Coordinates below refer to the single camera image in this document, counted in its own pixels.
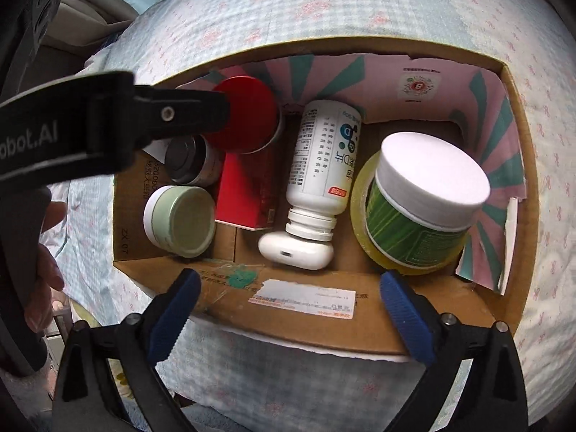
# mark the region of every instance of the blue gripper pad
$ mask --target blue gripper pad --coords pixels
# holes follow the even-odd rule
[[[198,273],[185,268],[172,283],[168,292],[153,300],[154,302],[158,297],[163,297],[165,299],[162,302],[165,306],[149,334],[148,362],[150,365],[154,366],[168,359],[190,312],[198,301],[201,287]]]
[[[436,361],[436,355],[432,331],[414,305],[414,298],[421,296],[417,296],[407,285],[402,287],[396,276],[399,277],[399,274],[395,271],[382,275],[380,297],[410,355],[428,367]]]

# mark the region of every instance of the screw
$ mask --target screw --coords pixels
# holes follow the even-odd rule
[[[140,321],[140,319],[142,319],[142,316],[139,313],[131,313],[125,318],[128,325],[135,325]]]
[[[174,109],[171,106],[167,106],[160,111],[160,116],[164,121],[172,121],[174,120]]]
[[[456,322],[458,321],[458,319],[456,318],[456,316],[452,313],[443,313],[440,316],[440,321],[442,323],[444,323],[447,326],[452,326],[452,325],[456,325]]]
[[[500,331],[500,333],[506,333],[508,331],[508,325],[506,325],[506,323],[504,323],[503,321],[497,321],[496,329]]]

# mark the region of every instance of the white pill bottle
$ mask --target white pill bottle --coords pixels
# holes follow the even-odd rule
[[[286,231],[298,237],[328,242],[336,215],[346,209],[361,116],[335,100],[306,105],[294,149],[286,199],[292,205]]]

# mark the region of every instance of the cardboard box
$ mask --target cardboard box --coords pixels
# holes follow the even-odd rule
[[[175,88],[207,74],[211,69],[302,53],[405,53],[412,58],[439,57],[473,64],[499,75],[508,91],[517,122],[528,188],[528,198],[518,206],[516,246],[506,294],[500,296],[483,287],[463,282],[453,277],[454,268],[445,268],[440,274],[414,276],[410,278],[410,284],[417,293],[428,297],[439,312],[450,311],[463,323],[490,326],[495,319],[499,319],[508,323],[513,332],[516,331],[534,272],[539,203],[532,140],[508,68],[491,57],[432,42],[381,37],[343,37],[288,42],[237,53],[180,73],[161,85]],[[363,125],[356,173],[371,154],[378,150],[382,139],[396,131],[420,131],[457,145],[462,141],[459,129],[451,122],[398,120]],[[283,140],[286,148],[279,174],[281,188],[274,229],[283,229],[287,221],[289,205],[284,199],[286,177],[297,132],[298,122],[288,120]],[[338,217],[333,240],[335,257],[329,267],[322,271],[310,272],[272,264],[257,250],[256,244],[261,232],[221,224],[217,225],[214,242],[204,254],[205,258],[188,261],[168,256],[149,243],[144,234],[142,212],[146,197],[143,190],[145,171],[150,167],[150,160],[145,153],[140,153],[130,170],[116,176],[113,245],[114,265],[120,271],[152,291],[162,293],[182,268],[195,268],[203,279],[198,310],[219,323],[308,345],[373,354],[405,354],[405,348],[379,297],[381,268],[367,257],[356,242],[348,209]],[[168,183],[168,177],[162,170],[157,174],[156,183],[157,186]],[[225,285],[225,278],[215,271],[215,268],[226,261],[262,266],[254,282],[245,288],[232,288]],[[267,279],[355,290],[354,317],[352,320],[339,320],[249,303],[248,299]]]

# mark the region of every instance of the person's hand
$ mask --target person's hand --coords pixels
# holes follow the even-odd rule
[[[42,232],[52,229],[66,217],[66,203],[52,202],[46,208],[46,216]],[[38,244],[38,277],[30,296],[30,301],[24,309],[24,319],[30,329],[36,333],[50,325],[52,320],[52,291],[64,289],[64,279],[58,264],[50,251],[41,243]]]

